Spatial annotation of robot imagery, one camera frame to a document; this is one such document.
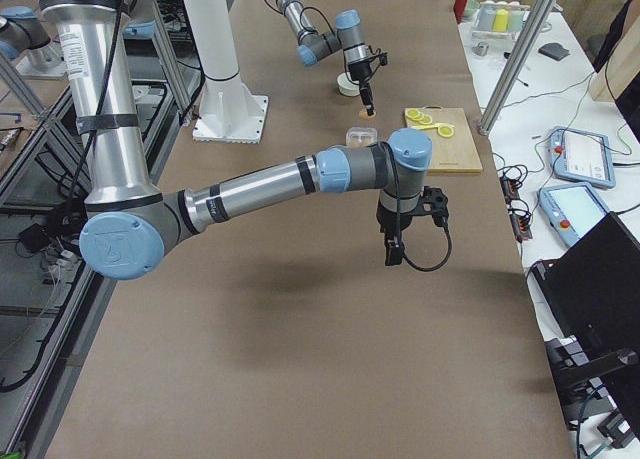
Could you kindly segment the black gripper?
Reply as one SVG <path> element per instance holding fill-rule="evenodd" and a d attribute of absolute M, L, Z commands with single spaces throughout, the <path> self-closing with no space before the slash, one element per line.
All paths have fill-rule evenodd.
<path fill-rule="evenodd" d="M 374 111 L 374 101 L 369 81 L 373 71 L 371 69 L 371 60 L 363 58 L 358 61 L 349 62 L 347 70 L 352 82 L 362 82 L 359 84 L 359 93 L 364 109 Z"/>
<path fill-rule="evenodd" d="M 411 224 L 418 206 L 418 193 L 395 194 L 382 189 L 379 194 L 376 219 L 385 235 L 385 265 L 397 266 L 403 262 L 402 232 Z"/>

